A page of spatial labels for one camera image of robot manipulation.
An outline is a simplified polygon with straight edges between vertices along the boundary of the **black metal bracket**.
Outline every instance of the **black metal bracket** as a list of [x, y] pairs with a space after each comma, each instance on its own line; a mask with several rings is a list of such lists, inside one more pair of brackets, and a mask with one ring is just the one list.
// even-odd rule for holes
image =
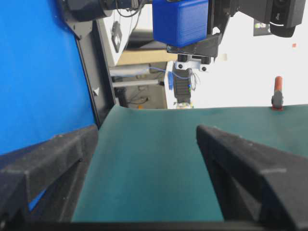
[[168, 53], [189, 54], [197, 56], [214, 57], [218, 56], [218, 46], [221, 43], [222, 34], [208, 35], [205, 40], [186, 47], [167, 46]]
[[93, 21], [78, 21], [68, 7], [67, 0], [57, 0], [62, 19], [78, 39], [82, 39], [92, 31]]

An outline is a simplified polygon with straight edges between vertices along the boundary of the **blue box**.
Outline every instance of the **blue box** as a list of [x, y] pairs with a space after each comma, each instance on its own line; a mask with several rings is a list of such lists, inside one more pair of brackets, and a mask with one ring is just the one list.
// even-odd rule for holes
[[208, 0], [153, 0], [153, 37], [184, 47], [206, 39]]

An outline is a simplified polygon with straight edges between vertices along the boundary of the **teal surface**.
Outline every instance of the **teal surface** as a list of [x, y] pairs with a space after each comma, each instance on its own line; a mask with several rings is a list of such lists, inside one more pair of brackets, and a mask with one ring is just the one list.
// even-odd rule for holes
[[219, 221], [222, 214], [196, 142], [199, 124], [307, 155], [308, 106], [134, 110], [115, 106], [74, 222]]

